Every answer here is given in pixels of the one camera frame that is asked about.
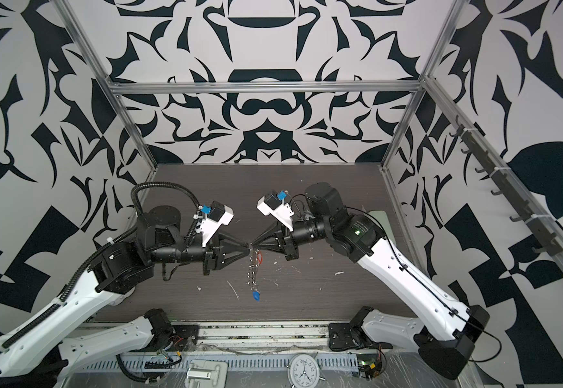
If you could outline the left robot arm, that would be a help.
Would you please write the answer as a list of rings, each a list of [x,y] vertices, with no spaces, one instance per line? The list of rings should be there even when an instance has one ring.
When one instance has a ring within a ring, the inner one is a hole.
[[[189,230],[182,233],[178,209],[143,210],[139,194],[152,188],[146,182],[131,189],[134,226],[90,255],[46,307],[0,337],[0,387],[51,387],[105,357],[165,349],[176,332],[160,309],[91,336],[72,333],[99,310],[130,296],[157,265],[168,281],[188,264],[200,263],[209,275],[249,255],[248,243],[223,231],[234,216],[230,207],[196,202]]]

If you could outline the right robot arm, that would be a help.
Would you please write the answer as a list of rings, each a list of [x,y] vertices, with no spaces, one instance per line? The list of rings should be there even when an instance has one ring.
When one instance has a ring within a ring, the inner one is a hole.
[[[293,218],[291,195],[283,191],[263,195],[257,209],[276,221],[252,245],[297,260],[300,245],[325,241],[376,276],[415,314],[415,318],[404,318],[363,307],[352,319],[352,327],[373,344],[417,352],[434,372],[456,380],[472,360],[490,314],[437,286],[391,242],[377,220],[349,209],[330,184],[312,184],[303,195],[307,212],[298,221]]]

